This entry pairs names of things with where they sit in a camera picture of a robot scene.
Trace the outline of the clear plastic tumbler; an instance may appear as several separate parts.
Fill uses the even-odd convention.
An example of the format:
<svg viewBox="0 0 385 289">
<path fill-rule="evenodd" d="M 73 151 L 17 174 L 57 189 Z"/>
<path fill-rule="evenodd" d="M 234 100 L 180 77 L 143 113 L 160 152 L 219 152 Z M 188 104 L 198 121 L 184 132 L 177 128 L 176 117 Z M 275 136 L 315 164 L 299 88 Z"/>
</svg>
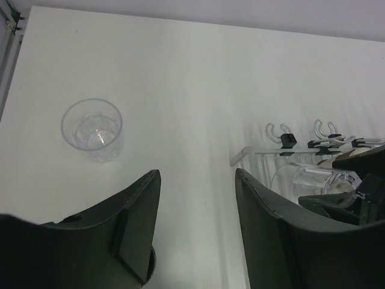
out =
<svg viewBox="0 0 385 289">
<path fill-rule="evenodd" d="M 122 114 L 104 99 L 83 99 L 71 105 L 62 116 L 60 129 L 65 142 L 94 163 L 115 160 L 123 148 Z"/>
<path fill-rule="evenodd" d="M 353 171 L 287 163 L 274 174 L 270 189 L 298 205 L 300 197 L 348 193 L 361 182 Z"/>
</svg>

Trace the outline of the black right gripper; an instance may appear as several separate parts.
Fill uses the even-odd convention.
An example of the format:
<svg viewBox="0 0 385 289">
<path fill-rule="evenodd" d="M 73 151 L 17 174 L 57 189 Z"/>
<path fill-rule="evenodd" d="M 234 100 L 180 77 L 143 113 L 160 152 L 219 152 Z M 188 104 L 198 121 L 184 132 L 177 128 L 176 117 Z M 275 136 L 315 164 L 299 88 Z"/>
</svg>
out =
<svg viewBox="0 0 385 289">
<path fill-rule="evenodd" d="M 335 169 L 383 170 L 384 145 L 347 158 L 333 161 Z M 384 179 L 373 174 L 358 186 L 355 200 L 349 194 L 301 196 L 298 204 L 303 208 L 343 223 L 366 225 L 384 220 Z"/>
</svg>

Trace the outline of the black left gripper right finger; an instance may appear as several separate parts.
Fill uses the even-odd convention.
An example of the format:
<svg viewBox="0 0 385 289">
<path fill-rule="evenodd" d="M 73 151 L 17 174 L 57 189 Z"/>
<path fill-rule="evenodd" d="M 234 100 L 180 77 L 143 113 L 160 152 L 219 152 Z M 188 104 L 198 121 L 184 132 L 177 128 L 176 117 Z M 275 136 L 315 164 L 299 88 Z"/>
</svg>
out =
<svg viewBox="0 0 385 289">
<path fill-rule="evenodd" d="M 384 222 L 356 226 L 315 214 L 235 172 L 251 288 L 383 288 Z"/>
</svg>

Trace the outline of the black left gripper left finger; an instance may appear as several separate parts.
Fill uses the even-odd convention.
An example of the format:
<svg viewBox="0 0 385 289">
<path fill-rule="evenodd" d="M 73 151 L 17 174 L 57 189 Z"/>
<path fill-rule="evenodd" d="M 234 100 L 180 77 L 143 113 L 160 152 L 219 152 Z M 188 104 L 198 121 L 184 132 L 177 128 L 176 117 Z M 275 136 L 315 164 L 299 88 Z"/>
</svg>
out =
<svg viewBox="0 0 385 289">
<path fill-rule="evenodd" d="M 59 223 L 1 216 L 2 288 L 143 288 L 161 191 L 151 170 Z"/>
</svg>

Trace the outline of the cream steel cup brown band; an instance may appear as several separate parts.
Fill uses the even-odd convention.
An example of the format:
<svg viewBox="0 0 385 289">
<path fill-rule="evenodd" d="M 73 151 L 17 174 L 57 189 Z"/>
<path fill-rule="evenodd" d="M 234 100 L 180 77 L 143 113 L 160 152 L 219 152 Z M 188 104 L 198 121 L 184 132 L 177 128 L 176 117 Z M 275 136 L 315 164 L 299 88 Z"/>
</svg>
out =
<svg viewBox="0 0 385 289">
<path fill-rule="evenodd" d="M 331 159 L 322 160 L 317 165 L 319 167 L 324 168 L 324 169 L 332 169 L 333 168 L 333 163 L 335 161 L 344 160 L 346 158 L 353 157 L 355 155 L 362 154 L 364 152 L 371 151 L 371 150 L 372 150 L 372 148 L 367 148 L 367 147 L 354 148 L 354 149 L 352 149 L 352 150 L 350 150 L 348 152 L 338 154 L 335 157 L 332 157 Z"/>
</svg>

